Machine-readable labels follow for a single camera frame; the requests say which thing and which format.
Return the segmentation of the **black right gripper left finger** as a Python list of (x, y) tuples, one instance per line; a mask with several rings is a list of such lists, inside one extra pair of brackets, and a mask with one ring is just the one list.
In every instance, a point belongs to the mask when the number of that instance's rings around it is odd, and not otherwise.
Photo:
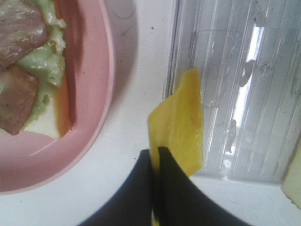
[(142, 150), (118, 191), (81, 226), (151, 226), (153, 205), (151, 158)]

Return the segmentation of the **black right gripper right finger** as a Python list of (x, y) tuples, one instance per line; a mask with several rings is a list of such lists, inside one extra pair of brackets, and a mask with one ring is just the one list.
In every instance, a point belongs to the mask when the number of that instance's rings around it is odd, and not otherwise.
[(247, 226), (201, 192), (166, 147), (159, 147), (159, 224), (161, 226)]

